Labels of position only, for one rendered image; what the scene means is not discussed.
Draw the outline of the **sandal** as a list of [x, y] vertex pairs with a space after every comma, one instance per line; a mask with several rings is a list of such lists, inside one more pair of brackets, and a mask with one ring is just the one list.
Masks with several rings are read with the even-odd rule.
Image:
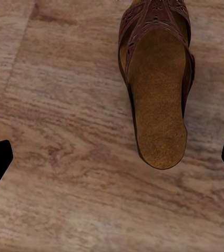
[[121, 19], [118, 64], [127, 87], [139, 156], [158, 170], [183, 158], [184, 112], [196, 83], [183, 0], [134, 0]]

